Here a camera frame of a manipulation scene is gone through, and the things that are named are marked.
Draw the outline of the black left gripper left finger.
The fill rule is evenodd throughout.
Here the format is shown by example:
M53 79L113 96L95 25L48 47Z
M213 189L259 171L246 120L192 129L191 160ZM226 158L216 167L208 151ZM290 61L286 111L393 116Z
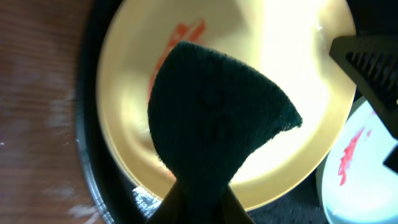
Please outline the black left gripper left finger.
M146 224L184 224L186 222L186 198L179 183L175 182Z

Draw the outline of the green yellow sponge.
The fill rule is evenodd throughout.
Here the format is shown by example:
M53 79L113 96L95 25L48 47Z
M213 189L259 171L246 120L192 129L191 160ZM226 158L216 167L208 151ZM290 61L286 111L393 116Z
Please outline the green yellow sponge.
M244 161L303 122L265 75L185 41L159 69L147 115L155 150L186 198L186 223L224 223L222 197Z

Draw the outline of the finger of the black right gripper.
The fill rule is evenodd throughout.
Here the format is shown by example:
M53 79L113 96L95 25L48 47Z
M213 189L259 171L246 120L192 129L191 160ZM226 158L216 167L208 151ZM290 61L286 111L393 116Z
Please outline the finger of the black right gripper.
M337 37L329 55L397 138L397 36Z

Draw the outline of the yellow plate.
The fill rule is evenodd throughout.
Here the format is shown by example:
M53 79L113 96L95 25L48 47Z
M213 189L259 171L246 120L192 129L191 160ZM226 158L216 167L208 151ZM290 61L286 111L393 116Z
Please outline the yellow plate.
M164 198L174 176L155 153L147 101L164 58L191 40L259 70L288 95L301 127L252 153L231 188L246 210L296 187L324 159L346 122L355 84L330 58L331 41L354 34L345 1L127 0L107 31L96 77L101 129L127 179Z

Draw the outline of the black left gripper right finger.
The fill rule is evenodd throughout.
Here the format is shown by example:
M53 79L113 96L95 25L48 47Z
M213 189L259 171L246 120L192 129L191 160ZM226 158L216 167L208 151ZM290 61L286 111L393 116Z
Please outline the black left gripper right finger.
M222 197L222 213L225 224L254 224L230 187Z

